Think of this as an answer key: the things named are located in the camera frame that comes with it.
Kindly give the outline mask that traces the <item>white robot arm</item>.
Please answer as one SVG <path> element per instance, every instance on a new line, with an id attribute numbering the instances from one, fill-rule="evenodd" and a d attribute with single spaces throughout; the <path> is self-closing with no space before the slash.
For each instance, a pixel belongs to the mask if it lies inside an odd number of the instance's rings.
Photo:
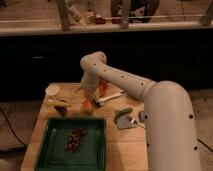
<path id="1" fill-rule="evenodd" d="M 193 106 L 181 85 L 110 67 L 101 51 L 82 57 L 80 66 L 83 89 L 95 91 L 102 78 L 144 103 L 149 171 L 201 171 Z"/>

